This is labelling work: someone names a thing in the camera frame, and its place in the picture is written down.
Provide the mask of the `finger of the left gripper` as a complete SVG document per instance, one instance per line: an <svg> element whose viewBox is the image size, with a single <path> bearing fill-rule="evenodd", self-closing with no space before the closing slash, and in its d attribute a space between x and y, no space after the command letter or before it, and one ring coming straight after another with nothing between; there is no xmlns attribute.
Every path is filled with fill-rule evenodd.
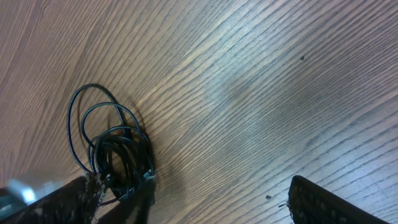
<svg viewBox="0 0 398 224"><path fill-rule="evenodd" d="M155 180L148 178L131 196L98 220L98 224L147 224L154 204Z"/></svg>

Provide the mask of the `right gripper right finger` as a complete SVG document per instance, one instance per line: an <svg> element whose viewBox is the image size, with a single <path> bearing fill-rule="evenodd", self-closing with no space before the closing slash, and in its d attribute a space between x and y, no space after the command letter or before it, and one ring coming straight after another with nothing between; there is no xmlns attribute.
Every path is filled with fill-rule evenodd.
<svg viewBox="0 0 398 224"><path fill-rule="evenodd" d="M301 175L293 176L288 196L295 224L387 224Z"/></svg>

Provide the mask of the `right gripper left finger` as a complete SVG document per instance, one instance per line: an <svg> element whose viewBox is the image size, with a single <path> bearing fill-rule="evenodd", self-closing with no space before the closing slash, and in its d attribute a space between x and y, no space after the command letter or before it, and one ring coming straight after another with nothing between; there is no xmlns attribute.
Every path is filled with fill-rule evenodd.
<svg viewBox="0 0 398 224"><path fill-rule="evenodd" d="M103 198L104 183L86 174L1 220L1 223L91 223Z"/></svg>

